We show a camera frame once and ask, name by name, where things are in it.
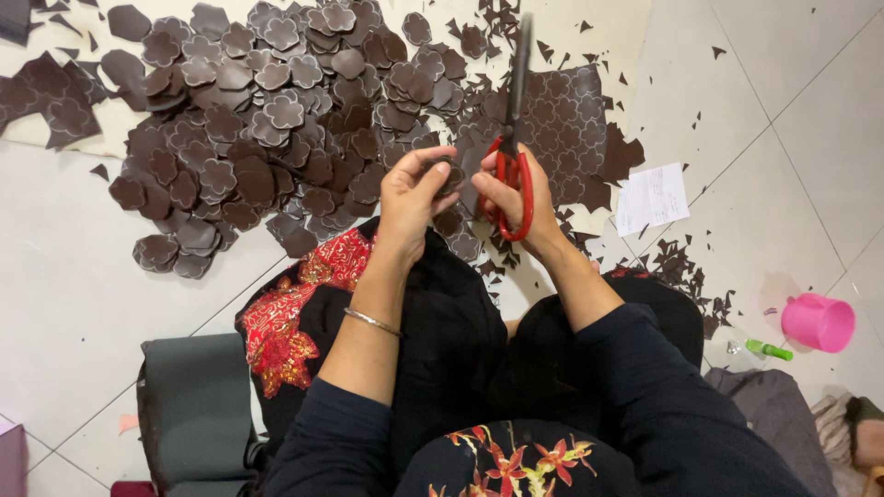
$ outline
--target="silver bangle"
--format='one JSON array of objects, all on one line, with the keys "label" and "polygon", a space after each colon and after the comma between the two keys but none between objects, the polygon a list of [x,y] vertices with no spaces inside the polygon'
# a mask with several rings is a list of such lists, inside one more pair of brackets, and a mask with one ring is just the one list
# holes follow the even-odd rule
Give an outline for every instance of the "silver bangle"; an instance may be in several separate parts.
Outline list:
[{"label": "silver bangle", "polygon": [[345,307],[345,308],[344,308],[344,312],[346,312],[346,314],[347,314],[348,316],[352,316],[352,317],[355,317],[355,318],[357,318],[357,319],[361,319],[362,321],[365,321],[365,322],[368,323],[369,325],[375,326],[375,327],[377,327],[377,328],[380,328],[380,329],[384,330],[384,331],[387,332],[387,333],[390,333],[391,335],[395,335],[395,336],[397,336],[397,337],[399,337],[399,338],[402,338],[402,333],[400,333],[399,330],[394,330],[394,329],[392,328],[392,326],[388,325],[387,323],[381,323],[380,321],[376,320],[375,318],[373,318],[373,317],[368,317],[368,316],[362,314],[360,311],[358,311],[358,310],[352,310],[352,309],[350,309],[349,307]]}]

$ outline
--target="scissors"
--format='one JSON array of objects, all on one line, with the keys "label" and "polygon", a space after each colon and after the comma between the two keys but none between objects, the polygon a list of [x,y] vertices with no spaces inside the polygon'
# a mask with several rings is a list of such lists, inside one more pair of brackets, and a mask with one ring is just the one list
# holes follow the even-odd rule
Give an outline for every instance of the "scissors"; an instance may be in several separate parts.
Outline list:
[{"label": "scissors", "polygon": [[522,191],[522,227],[515,233],[507,228],[507,218],[500,209],[489,212],[485,208],[484,195],[479,196],[479,205],[485,217],[492,224],[497,224],[500,234],[508,241],[519,241],[525,238],[534,218],[534,189],[531,184],[531,171],[528,159],[519,152],[519,133],[522,130],[522,102],[528,87],[528,60],[531,55],[531,15],[525,13],[519,23],[519,39],[515,45],[515,59],[512,76],[509,81],[509,99],[507,101],[507,121],[503,132],[485,152],[488,157],[497,150],[497,179],[508,187]]}]

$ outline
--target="woman's left hand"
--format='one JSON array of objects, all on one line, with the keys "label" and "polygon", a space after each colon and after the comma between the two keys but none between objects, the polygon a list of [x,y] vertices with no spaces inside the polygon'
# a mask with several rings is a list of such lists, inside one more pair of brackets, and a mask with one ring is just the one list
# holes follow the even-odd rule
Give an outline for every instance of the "woman's left hand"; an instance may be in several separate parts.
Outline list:
[{"label": "woman's left hand", "polygon": [[430,219],[451,207],[460,198],[461,183],[449,195],[433,196],[445,184],[451,166],[434,165],[421,177],[421,164],[427,159],[454,156],[454,147],[412,150],[381,182],[381,220],[377,228],[377,252],[397,257],[407,271],[423,255],[423,235]]}]

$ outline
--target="black sleeve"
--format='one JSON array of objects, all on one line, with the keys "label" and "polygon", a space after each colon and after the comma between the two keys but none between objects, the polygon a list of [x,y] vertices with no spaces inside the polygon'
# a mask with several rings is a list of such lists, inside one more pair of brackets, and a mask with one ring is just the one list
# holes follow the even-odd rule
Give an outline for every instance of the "black sleeve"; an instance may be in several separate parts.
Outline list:
[{"label": "black sleeve", "polygon": [[264,495],[390,495],[391,420],[384,404],[314,378],[268,472]]},{"label": "black sleeve", "polygon": [[581,387],[620,419],[622,447],[645,495],[811,495],[659,332],[643,304],[621,305],[575,337]]}]

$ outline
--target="pink plastic container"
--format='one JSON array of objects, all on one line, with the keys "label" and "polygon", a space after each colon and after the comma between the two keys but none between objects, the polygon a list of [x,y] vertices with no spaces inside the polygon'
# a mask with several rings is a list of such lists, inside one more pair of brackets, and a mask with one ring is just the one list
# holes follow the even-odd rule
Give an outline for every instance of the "pink plastic container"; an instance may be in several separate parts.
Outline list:
[{"label": "pink plastic container", "polygon": [[801,294],[782,310],[782,332],[810,348],[841,352],[856,324],[850,304],[817,294]]}]

